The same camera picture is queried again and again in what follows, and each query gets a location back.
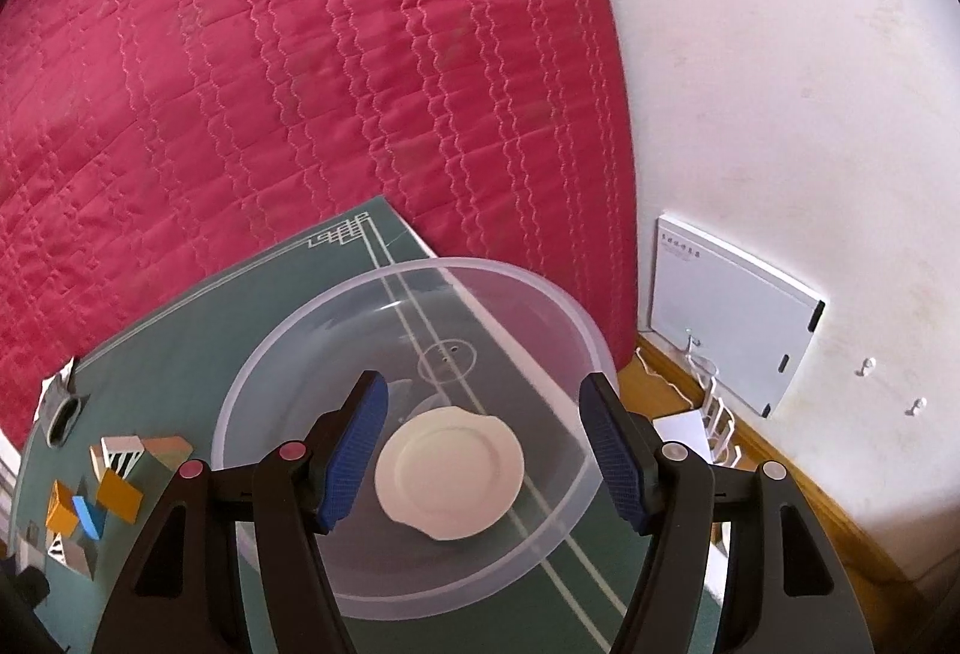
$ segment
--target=triangular block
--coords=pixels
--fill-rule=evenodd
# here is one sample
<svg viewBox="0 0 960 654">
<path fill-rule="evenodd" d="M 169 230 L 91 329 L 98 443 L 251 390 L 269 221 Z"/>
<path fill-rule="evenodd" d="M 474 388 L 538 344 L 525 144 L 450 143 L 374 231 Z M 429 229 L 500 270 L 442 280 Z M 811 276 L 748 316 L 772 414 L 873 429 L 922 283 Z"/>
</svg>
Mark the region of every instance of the triangular block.
<svg viewBox="0 0 960 654">
<path fill-rule="evenodd" d="M 133 465 L 143 456 L 143 443 L 136 435 L 102 437 L 100 447 L 104 453 L 104 465 L 121 478 L 130 475 Z"/>
<path fill-rule="evenodd" d="M 93 465 L 93 475 L 97 476 L 98 481 L 102 481 L 104 479 L 104 470 L 107 470 L 102 446 L 90 446 L 90 464 Z"/>
<path fill-rule="evenodd" d="M 47 556 L 49 556 L 55 562 L 59 562 L 59 564 L 66 566 L 63 535 L 59 533 L 54 535 L 53 542 L 51 542 L 50 547 L 47 548 Z"/>
<path fill-rule="evenodd" d="M 88 537 L 99 541 L 104 537 L 104 523 L 107 521 L 107 511 L 99 505 L 90 504 L 81 496 L 73 499 L 73 509 L 77 511 L 80 526 Z"/>
<path fill-rule="evenodd" d="M 63 535 L 57 535 L 47 550 L 47 554 L 55 562 L 59 562 L 65 568 L 74 571 L 75 574 L 82 575 L 84 578 L 91 577 L 86 554 L 78 542 L 64 539 Z"/>
<path fill-rule="evenodd" d="M 179 435 L 147 438 L 143 441 L 143 448 L 146 448 L 147 453 L 150 453 L 167 470 L 174 470 L 174 472 L 193 453 L 193 446 Z"/>
</svg>

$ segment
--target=wooden block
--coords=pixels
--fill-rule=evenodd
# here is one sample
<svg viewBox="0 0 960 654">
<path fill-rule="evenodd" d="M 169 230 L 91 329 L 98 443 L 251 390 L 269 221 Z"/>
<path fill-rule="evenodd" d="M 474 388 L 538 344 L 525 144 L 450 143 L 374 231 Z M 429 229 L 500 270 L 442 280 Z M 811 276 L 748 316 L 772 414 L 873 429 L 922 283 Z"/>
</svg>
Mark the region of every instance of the wooden block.
<svg viewBox="0 0 960 654">
<path fill-rule="evenodd" d="M 174 472 L 193 453 L 193 446 L 187 443 L 184 438 L 176 435 L 174 437 L 147 438 L 143 441 L 143 448 L 146 448 L 147 453 L 150 453 L 167 470 L 174 470 Z"/>
<path fill-rule="evenodd" d="M 100 447 L 104 453 L 104 465 L 121 478 L 128 477 L 133 465 L 143 456 L 143 443 L 136 435 L 102 437 Z"/>
<path fill-rule="evenodd" d="M 107 468 L 104 462 L 104 450 L 102 446 L 90 446 L 90 464 L 93 465 L 93 475 L 97 476 L 98 481 L 104 479 L 104 470 Z"/>
<path fill-rule="evenodd" d="M 57 535 L 50 544 L 47 554 L 55 562 L 71 569 L 75 574 L 90 578 L 90 565 L 86 561 L 86 554 L 78 542 L 69 541 L 63 535 Z"/>
<path fill-rule="evenodd" d="M 19 547 L 16 549 L 17 572 L 25 571 L 29 566 L 42 571 L 46 566 L 43 560 L 43 552 L 26 538 L 20 538 Z"/>
<path fill-rule="evenodd" d="M 136 522 L 137 511 L 143 494 L 117 475 L 110 467 L 104 472 L 104 478 L 97 489 L 97 503 L 118 515 L 128 524 Z"/>
<path fill-rule="evenodd" d="M 73 509 L 73 491 L 61 481 L 54 481 L 54 488 L 47 503 L 47 529 L 56 534 L 70 537 L 80 520 Z"/>
<path fill-rule="evenodd" d="M 23 531 L 23 539 L 33 547 L 40 545 L 40 528 L 35 521 L 27 521 L 27 528 Z"/>
<path fill-rule="evenodd" d="M 88 537 L 99 541 L 104 537 L 104 523 L 107 521 L 107 511 L 99 505 L 91 505 L 81 496 L 75 496 L 73 499 L 73 509 L 77 512 L 77 518 L 80 519 L 80 526 Z"/>
</svg>

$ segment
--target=blue gripper pad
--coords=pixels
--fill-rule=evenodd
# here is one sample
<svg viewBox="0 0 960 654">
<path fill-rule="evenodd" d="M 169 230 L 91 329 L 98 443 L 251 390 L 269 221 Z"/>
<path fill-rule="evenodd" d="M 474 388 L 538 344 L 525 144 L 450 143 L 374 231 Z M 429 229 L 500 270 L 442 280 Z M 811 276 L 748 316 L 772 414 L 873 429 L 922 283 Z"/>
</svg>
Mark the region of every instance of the blue gripper pad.
<svg viewBox="0 0 960 654">
<path fill-rule="evenodd" d="M 373 448 L 380 439 L 389 400 L 387 381 L 378 374 L 368 386 L 330 456 L 323 483 L 323 503 L 317 511 L 320 526 L 328 531 L 341 518 L 345 518 L 353 507 Z"/>
<path fill-rule="evenodd" d="M 579 408 L 580 421 L 616 512 L 635 532 L 645 531 L 648 517 L 640 495 L 640 468 L 632 460 L 600 392 L 588 380 L 580 387 Z"/>
</svg>

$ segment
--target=wall hook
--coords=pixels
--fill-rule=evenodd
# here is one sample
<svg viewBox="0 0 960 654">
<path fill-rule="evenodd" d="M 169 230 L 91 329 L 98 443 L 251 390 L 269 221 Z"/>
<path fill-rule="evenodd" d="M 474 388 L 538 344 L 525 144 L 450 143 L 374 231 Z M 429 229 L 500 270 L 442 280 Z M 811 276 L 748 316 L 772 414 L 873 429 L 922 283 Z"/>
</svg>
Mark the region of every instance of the wall hook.
<svg viewBox="0 0 960 654">
<path fill-rule="evenodd" d="M 870 357 L 869 359 L 864 359 L 863 364 L 860 366 L 860 369 L 856 371 L 856 374 L 860 377 L 866 377 L 872 373 L 877 366 L 877 359 Z"/>
<path fill-rule="evenodd" d="M 918 400 L 913 400 L 913 404 L 910 405 L 910 409 L 906 411 L 907 416 L 915 416 L 926 407 L 926 398 L 920 397 Z"/>
</svg>

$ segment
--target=orange block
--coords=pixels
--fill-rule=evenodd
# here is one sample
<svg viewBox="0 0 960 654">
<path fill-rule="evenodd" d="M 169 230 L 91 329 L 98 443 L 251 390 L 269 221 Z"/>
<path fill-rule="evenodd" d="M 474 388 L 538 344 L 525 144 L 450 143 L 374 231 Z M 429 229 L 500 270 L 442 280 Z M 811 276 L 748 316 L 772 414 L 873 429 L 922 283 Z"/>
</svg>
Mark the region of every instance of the orange block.
<svg viewBox="0 0 960 654">
<path fill-rule="evenodd" d="M 73 491 L 61 481 L 54 481 L 50 502 L 47 503 L 47 529 L 69 538 L 79 522 L 73 509 Z"/>
<path fill-rule="evenodd" d="M 107 508 L 110 513 L 123 518 L 126 523 L 133 524 L 136 521 L 137 511 L 140 510 L 141 501 L 143 501 L 143 494 L 140 491 L 134 489 L 109 467 L 104 470 L 104 477 L 97 489 L 99 504 Z"/>
<path fill-rule="evenodd" d="M 176 472 L 176 468 L 189 459 L 190 454 L 193 453 L 193 446 L 179 435 L 147 438 L 143 441 L 143 448 L 146 448 L 147 453 L 151 453 L 157 459 L 157 462 L 173 472 Z"/>
</svg>

